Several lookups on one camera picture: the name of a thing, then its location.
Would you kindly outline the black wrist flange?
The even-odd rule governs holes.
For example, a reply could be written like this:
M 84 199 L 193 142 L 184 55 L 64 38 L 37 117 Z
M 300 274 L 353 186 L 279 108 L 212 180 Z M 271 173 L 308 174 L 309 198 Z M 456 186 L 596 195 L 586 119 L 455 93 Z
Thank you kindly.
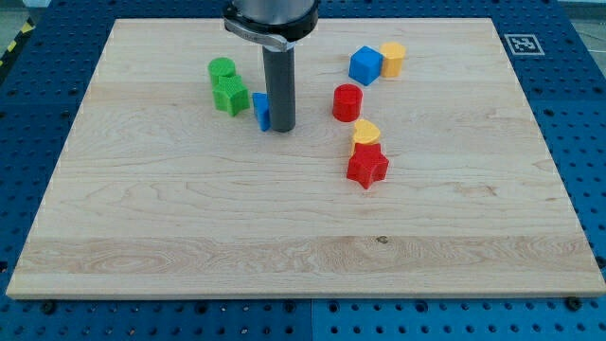
M 294 47 L 318 21 L 318 0 L 232 0 L 223 7 L 224 28 L 279 51 Z

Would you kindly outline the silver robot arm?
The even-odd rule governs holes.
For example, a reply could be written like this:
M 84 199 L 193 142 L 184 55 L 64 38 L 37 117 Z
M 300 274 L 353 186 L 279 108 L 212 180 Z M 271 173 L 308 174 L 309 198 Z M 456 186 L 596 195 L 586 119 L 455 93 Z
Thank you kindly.
M 271 128 L 295 127 L 294 47 L 318 22 L 318 0 L 232 0 L 223 8 L 224 28 L 262 47 Z

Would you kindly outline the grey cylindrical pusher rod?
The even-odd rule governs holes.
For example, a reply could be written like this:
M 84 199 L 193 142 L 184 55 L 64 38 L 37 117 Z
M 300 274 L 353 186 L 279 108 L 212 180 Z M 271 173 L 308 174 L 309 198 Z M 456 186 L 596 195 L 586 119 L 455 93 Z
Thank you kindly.
M 294 48 L 262 48 L 271 128 L 287 133 L 295 126 Z

